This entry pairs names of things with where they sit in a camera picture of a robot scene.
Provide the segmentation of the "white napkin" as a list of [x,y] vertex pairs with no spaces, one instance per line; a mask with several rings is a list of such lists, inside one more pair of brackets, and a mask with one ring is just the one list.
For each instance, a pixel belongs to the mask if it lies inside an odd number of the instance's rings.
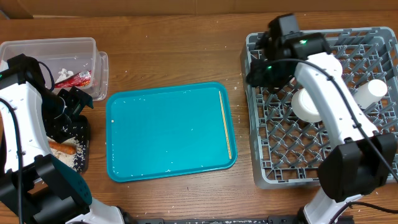
[[58,77],[58,79],[55,83],[63,82],[64,80],[74,76],[74,73],[72,71],[66,70],[65,68],[63,68],[58,74],[60,76]]

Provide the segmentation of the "red snack wrapper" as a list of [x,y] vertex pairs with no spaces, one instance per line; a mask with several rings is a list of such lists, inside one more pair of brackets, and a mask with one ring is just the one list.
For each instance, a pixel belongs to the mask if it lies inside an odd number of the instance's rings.
[[55,83],[56,88],[67,88],[73,86],[87,86],[91,81],[91,70],[74,73],[74,76],[60,83]]

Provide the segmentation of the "orange carrot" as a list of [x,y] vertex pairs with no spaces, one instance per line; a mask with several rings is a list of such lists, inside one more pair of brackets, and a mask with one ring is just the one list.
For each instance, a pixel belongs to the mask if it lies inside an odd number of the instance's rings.
[[49,141],[49,146],[50,148],[65,154],[74,155],[76,153],[76,149],[68,144],[60,144],[57,142]]

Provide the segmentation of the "white bowl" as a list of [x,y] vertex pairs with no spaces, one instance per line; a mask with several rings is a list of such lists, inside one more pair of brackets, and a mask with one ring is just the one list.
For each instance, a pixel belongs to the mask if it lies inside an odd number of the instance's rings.
[[322,120],[317,107],[304,88],[293,95],[291,107],[295,115],[302,121],[308,123],[317,123]]

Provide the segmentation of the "small white plate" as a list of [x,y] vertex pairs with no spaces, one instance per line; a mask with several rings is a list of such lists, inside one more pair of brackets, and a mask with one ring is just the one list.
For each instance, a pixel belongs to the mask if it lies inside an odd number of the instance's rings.
[[325,69],[326,72],[333,78],[341,80],[343,74],[343,68],[338,59],[336,59],[332,54],[325,55]]

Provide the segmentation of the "wooden chopstick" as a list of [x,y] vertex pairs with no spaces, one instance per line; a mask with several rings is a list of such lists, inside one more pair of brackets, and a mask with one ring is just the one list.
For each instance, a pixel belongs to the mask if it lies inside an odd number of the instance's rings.
[[222,118],[223,118],[223,126],[224,126],[224,133],[225,133],[226,145],[227,145],[227,150],[228,150],[228,157],[229,157],[229,160],[231,160],[232,153],[231,153],[231,146],[230,146],[230,142],[229,142],[229,133],[228,133],[228,126],[227,126],[227,122],[226,122],[226,114],[225,114],[225,110],[224,110],[223,97],[222,97],[221,91],[219,91],[218,94],[219,94],[219,99],[220,99],[221,114],[222,114]]

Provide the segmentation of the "white cup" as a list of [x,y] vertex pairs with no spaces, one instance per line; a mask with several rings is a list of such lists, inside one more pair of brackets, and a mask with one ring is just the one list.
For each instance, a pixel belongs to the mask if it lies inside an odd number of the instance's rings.
[[386,93],[387,85],[383,81],[375,79],[360,86],[353,97],[360,108],[366,109],[371,104],[380,101]]

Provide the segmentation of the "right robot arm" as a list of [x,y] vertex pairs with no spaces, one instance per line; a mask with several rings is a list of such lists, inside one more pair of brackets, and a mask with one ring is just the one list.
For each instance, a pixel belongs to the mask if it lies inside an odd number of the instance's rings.
[[291,80],[308,91],[329,136],[331,153],[317,174],[320,190],[298,214],[269,217],[269,223],[352,223],[344,211],[386,183],[397,142],[379,134],[354,102],[343,69],[320,33],[304,34],[293,14],[270,21],[257,43],[265,59],[250,64],[246,82],[271,95]]

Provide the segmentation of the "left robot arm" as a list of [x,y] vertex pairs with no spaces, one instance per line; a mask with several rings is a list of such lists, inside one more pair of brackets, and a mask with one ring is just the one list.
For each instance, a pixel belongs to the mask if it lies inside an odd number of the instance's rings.
[[50,141],[89,134],[81,111],[93,99],[76,87],[54,93],[44,67],[20,54],[1,72],[1,202],[21,223],[133,223],[93,198],[82,176],[53,155]]

